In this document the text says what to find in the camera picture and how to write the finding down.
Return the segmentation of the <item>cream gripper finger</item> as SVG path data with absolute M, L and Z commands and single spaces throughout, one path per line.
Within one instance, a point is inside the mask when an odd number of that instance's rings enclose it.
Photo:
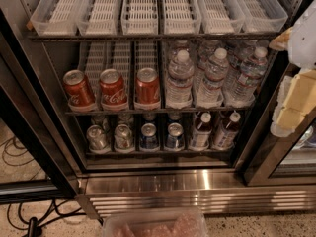
M 316 107 L 316 70 L 301 69 L 285 76 L 277 94 L 270 132 L 276 137 L 293 134 Z
M 286 51 L 288 49 L 288 42 L 290 39 L 290 35 L 292 32 L 292 28 L 288 28 L 282 34 L 274 38 L 269 43 L 269 48 L 276 51 Z

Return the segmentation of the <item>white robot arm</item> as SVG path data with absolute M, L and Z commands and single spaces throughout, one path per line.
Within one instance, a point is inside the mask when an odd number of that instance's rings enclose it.
M 287 51 L 289 62 L 299 68 L 280 84 L 270 127 L 272 135 L 288 137 L 316 107 L 316 0 L 269 48 Z

